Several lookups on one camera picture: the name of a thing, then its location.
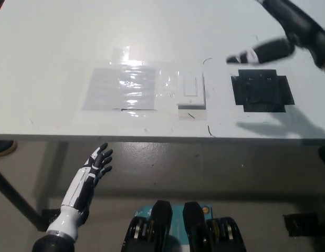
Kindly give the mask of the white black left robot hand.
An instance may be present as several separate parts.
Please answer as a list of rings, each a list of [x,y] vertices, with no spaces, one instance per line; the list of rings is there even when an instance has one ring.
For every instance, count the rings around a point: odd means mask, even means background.
[[[101,178],[112,170],[112,149],[108,144],[99,146],[77,171],[61,203],[59,216],[49,225],[46,234],[68,238],[75,242],[78,228],[88,216],[95,187]]]

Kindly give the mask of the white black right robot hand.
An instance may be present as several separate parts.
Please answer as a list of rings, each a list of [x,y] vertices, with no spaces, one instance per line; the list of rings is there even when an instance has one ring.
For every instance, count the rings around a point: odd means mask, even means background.
[[[314,64],[325,72],[325,29],[291,1],[259,1],[281,25],[285,37],[229,56],[228,64],[261,65],[288,58],[299,47],[310,52]]]

